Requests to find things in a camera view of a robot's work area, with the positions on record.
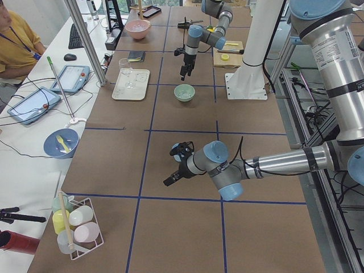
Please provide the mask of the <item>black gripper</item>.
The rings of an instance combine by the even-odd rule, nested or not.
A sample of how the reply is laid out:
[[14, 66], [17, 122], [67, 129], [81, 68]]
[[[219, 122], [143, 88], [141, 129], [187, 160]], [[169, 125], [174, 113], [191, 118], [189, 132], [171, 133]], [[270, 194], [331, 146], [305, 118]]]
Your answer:
[[166, 187], [169, 187], [181, 178], [190, 179], [195, 176], [195, 174], [192, 173], [187, 166], [187, 160], [194, 154], [195, 151], [194, 144], [193, 142], [181, 142], [180, 145], [184, 157], [182, 158], [181, 162], [179, 162], [179, 169], [163, 181], [163, 184]]
[[195, 67], [197, 48], [196, 47], [176, 48], [174, 51], [174, 55], [179, 56], [181, 54], [184, 55], [184, 65], [181, 66], [180, 76], [181, 76], [181, 81], [184, 81], [186, 74], [188, 76], [191, 76], [191, 73]]

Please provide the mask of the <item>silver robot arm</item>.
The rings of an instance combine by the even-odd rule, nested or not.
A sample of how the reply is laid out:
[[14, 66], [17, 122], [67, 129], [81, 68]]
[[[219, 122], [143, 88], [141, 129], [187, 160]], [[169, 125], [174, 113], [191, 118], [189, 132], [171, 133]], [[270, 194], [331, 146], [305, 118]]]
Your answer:
[[223, 135], [196, 150], [192, 142], [174, 144], [170, 155], [178, 169], [165, 179], [207, 175], [225, 201], [243, 193], [242, 181], [304, 175], [329, 169], [346, 171], [363, 183], [363, 62], [350, 28], [354, 11], [349, 1], [292, 1], [292, 26], [310, 47], [329, 108], [339, 128], [329, 141], [306, 148], [292, 147], [292, 134], [235, 133]]
[[201, 11], [218, 19], [218, 24], [214, 31], [209, 31], [207, 28], [196, 24], [189, 27], [187, 43], [174, 51], [175, 56], [184, 55], [184, 65], [181, 66], [180, 70], [182, 81], [185, 80], [186, 76], [191, 76], [200, 42], [206, 43], [212, 48], [223, 49], [226, 43], [226, 31], [233, 21], [232, 9], [224, 1], [202, 1]]

